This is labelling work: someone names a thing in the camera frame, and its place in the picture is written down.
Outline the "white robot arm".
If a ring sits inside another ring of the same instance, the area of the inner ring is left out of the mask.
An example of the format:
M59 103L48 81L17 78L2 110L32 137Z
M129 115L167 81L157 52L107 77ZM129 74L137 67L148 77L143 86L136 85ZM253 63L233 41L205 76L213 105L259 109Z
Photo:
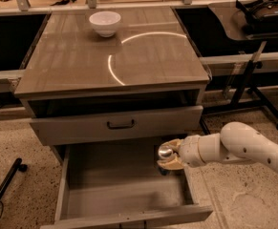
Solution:
M212 135L189 135L159 147L158 165L168 171L196 168L211 162L258 162L278 174L278 144L241 122L229 122Z

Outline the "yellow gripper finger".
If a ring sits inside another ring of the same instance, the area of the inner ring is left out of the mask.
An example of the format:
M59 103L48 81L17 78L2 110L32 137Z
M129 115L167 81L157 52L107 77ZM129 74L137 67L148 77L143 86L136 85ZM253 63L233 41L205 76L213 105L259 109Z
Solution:
M157 161L158 165L165 170L175 171L175 170L182 170L183 169L183 162L181 158L173 154L167 158L161 158Z
M167 142L163 143L161 145L161 148L166 152L170 151L170 152L177 153L179 151L180 147L181 147L181 144L182 144L182 140L176 138L176 139L173 139L173 140L170 140L170 141L167 141Z

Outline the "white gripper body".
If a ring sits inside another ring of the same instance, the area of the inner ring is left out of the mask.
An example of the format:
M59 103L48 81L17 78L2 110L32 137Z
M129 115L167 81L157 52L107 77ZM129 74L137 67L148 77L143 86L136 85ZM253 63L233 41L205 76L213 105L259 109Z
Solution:
M186 137L180 146L179 156L183 164L196 168L205 165L199 153L199 135L191 135Z

